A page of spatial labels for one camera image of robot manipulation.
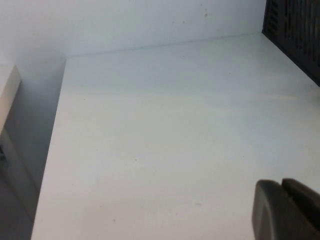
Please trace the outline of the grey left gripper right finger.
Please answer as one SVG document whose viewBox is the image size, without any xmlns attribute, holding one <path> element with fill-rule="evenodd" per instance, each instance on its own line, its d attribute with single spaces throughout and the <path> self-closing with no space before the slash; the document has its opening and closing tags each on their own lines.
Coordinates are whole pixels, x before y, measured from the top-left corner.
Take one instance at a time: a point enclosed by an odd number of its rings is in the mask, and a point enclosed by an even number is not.
<svg viewBox="0 0 320 240">
<path fill-rule="evenodd" d="M 282 188 L 312 225 L 320 224 L 320 194 L 293 179 L 284 178 Z"/>
</svg>

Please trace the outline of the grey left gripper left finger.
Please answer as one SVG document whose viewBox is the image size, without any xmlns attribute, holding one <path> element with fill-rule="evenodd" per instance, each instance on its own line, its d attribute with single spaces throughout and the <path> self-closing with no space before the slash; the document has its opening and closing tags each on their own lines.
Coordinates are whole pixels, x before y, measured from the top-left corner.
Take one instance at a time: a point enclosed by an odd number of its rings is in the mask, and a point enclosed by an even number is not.
<svg viewBox="0 0 320 240">
<path fill-rule="evenodd" d="M 318 240 L 320 225 L 312 225 L 282 182 L 262 179 L 255 185 L 252 228 L 256 240 Z"/>
</svg>

